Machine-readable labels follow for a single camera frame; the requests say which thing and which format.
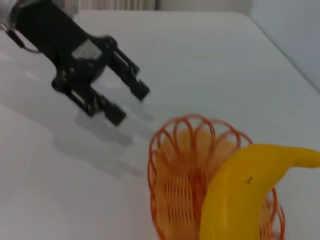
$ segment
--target orange wire basket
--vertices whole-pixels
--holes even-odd
[[[199,239],[208,185],[245,144],[252,141],[230,124],[195,114],[172,119],[154,134],[147,177],[151,216],[161,240]],[[260,226],[261,240],[284,240],[285,215],[275,189],[261,208]]]

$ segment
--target white surface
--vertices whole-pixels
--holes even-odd
[[[320,90],[320,1],[256,0],[251,17]]]
[[[144,108],[110,71],[96,86],[129,113],[119,129],[51,89],[55,69],[0,35],[2,240],[157,240],[146,167],[151,134],[187,113],[228,121],[256,143],[320,150],[320,95],[236,13],[81,12],[150,86]],[[287,240],[320,235],[320,170],[278,185]]]
[[[253,0],[159,0],[166,11],[228,11],[249,14]]]

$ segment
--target cable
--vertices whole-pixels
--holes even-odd
[[[41,52],[39,50],[33,50],[28,47],[26,47],[25,43],[21,40],[21,38],[16,34],[16,32],[12,29],[7,29],[5,33],[8,35],[9,38],[11,38],[20,48],[28,51],[29,53],[33,54],[40,54]]]
[[[23,47],[23,49],[26,50],[29,53],[32,53],[32,54],[41,54],[41,52],[39,50],[32,50],[32,49],[30,49],[30,48],[28,48],[26,46]]]

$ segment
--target robotic arm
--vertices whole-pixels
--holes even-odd
[[[18,30],[56,67],[52,87],[65,94],[88,116],[104,112],[115,126],[126,113],[91,87],[108,66],[142,101],[150,89],[137,79],[140,69],[111,36],[95,37],[82,30],[52,0],[0,0],[0,21],[21,48]]]

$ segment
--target toy banana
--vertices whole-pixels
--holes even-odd
[[[291,167],[320,167],[320,153],[266,144],[234,153],[209,186],[199,240],[259,240],[263,201]]]

